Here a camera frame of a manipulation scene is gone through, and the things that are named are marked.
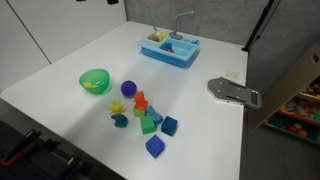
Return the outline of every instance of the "shelf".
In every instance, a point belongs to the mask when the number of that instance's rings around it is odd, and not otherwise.
[[[294,132],[291,132],[288,129],[283,128],[283,126],[288,127],[288,126],[292,126],[293,124],[300,124],[301,129],[307,132],[307,136],[304,137]],[[296,138],[320,145],[320,142],[319,142],[320,128],[318,126],[311,125],[310,123],[297,120],[295,118],[292,118],[284,114],[275,113],[268,119],[266,123],[264,123],[264,125],[271,127],[272,129],[286,133],[288,135],[294,136]]]
[[[271,125],[271,124],[268,124],[268,123],[263,123],[263,125],[268,126],[268,127],[272,128],[272,129],[274,129],[274,130],[283,132],[283,133],[285,133],[285,134],[294,136],[294,137],[296,137],[296,138],[302,139],[302,140],[307,141],[307,142],[309,142],[309,143],[313,143],[313,144],[320,145],[320,143],[317,142],[316,140],[313,140],[313,139],[310,139],[310,138],[307,138],[307,137],[303,137],[303,136],[299,136],[298,134],[295,134],[295,133],[289,132],[289,131],[287,131],[287,130],[281,129],[281,128],[277,127],[277,126],[274,126],[274,125]]]
[[[283,111],[281,109],[278,110],[278,113],[281,113],[281,114],[284,114],[286,116],[290,116],[292,118],[299,119],[301,121],[304,121],[304,122],[307,122],[307,123],[310,123],[310,124],[313,124],[313,125],[316,125],[316,126],[320,127],[320,122],[317,122],[317,121],[315,121],[313,119],[306,118],[306,117],[300,116],[298,114],[286,112],[286,111]]]
[[[310,94],[306,94],[304,92],[300,92],[297,95],[297,97],[300,99],[304,99],[306,101],[309,101],[309,102],[314,102],[314,103],[320,104],[320,96],[313,96]]]

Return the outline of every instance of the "bowl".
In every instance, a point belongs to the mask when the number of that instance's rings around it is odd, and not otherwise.
[[[79,83],[88,92],[101,94],[109,87],[110,75],[104,69],[92,69],[81,75]]]

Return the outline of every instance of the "toy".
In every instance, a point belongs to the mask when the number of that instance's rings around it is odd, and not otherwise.
[[[140,92],[137,92],[135,95],[134,95],[134,102],[136,103],[134,105],[134,109],[137,109],[137,110],[145,110],[146,107],[148,106],[148,101],[146,101],[144,99],[144,93],[143,91],[140,91]]]
[[[158,36],[161,39],[157,41],[157,37],[154,35],[155,33],[152,33],[138,42],[142,54],[178,67],[190,66],[196,59],[196,52],[200,46],[199,41],[185,37],[182,40],[176,40],[168,33],[162,32]],[[171,44],[172,48],[166,48],[167,44]]]
[[[161,125],[161,131],[169,136],[173,136],[177,130],[177,125],[177,120],[167,116]]]
[[[104,69],[92,69],[81,75],[79,83],[88,92],[101,94],[109,88],[110,74]]]
[[[310,116],[313,120],[317,121],[317,122],[320,122],[320,116],[317,115],[317,114],[311,114]]]
[[[156,41],[156,42],[160,42],[159,37],[156,36],[156,35],[153,35],[153,36],[151,37],[151,40],[152,40],[152,41]]]
[[[302,128],[302,125],[299,124],[299,123],[294,123],[293,126],[296,127],[297,129],[301,129]]]
[[[282,106],[280,107],[280,111],[282,111],[282,112],[286,112],[286,108],[287,108],[287,106],[286,106],[286,105],[282,105]]]
[[[303,130],[303,129],[298,129],[296,132],[298,135],[303,136],[303,137],[307,137],[308,136],[308,132]]]
[[[116,120],[114,123],[116,127],[124,128],[128,125],[128,118],[123,114],[114,114],[111,116],[111,118]]]
[[[142,134],[148,134],[156,131],[156,126],[154,125],[154,122],[151,116],[141,117],[140,123],[141,123]]]
[[[293,126],[293,125],[287,126],[286,129],[287,129],[288,131],[292,132],[292,133],[296,133],[296,132],[298,131],[298,129],[297,129],[295,126]]]
[[[154,157],[157,158],[159,154],[164,150],[164,143],[161,139],[154,135],[149,141],[146,143],[146,148],[149,153]]]
[[[159,124],[163,121],[162,116],[157,113],[152,106],[146,108],[146,115],[151,116],[155,124]]]
[[[108,108],[111,111],[111,114],[121,114],[124,113],[124,105],[122,101],[111,101],[111,106]]]
[[[95,84],[92,84],[91,82],[84,82],[83,87],[85,88],[96,88],[97,86]]]
[[[126,97],[132,97],[136,94],[137,92],[137,86],[134,82],[132,81],[125,81],[121,85],[121,92],[124,96]]]
[[[172,43],[164,43],[162,46],[160,46],[160,49],[174,53],[172,50]]]
[[[144,116],[146,116],[146,112],[145,111],[140,111],[138,109],[133,109],[133,115],[135,117],[144,117]]]
[[[294,108],[294,107],[287,107],[285,111],[286,111],[286,112],[294,112],[294,111],[296,111],[296,108]]]

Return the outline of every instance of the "red toy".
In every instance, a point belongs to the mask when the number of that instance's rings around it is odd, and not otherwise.
[[[152,41],[159,42],[159,37],[158,37],[158,36],[152,36],[152,37],[151,37],[151,40],[152,40]]]
[[[281,129],[284,129],[284,130],[287,130],[289,132],[292,132],[292,133],[295,133],[295,134],[298,134],[300,136],[303,136],[303,137],[307,137],[308,136],[308,132],[304,129],[302,129],[302,125],[299,124],[299,123],[294,123],[294,124],[291,124],[291,125],[283,125],[283,126],[280,126]]]
[[[148,106],[148,101],[144,99],[144,93],[143,91],[139,91],[134,95],[134,100],[136,104],[134,105],[134,109],[143,111]]]

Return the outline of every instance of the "sink basin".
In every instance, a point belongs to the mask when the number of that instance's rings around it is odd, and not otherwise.
[[[144,38],[138,44],[141,46],[142,54],[146,56],[178,67],[186,67],[200,42],[187,38],[176,40],[168,37],[161,43]]]

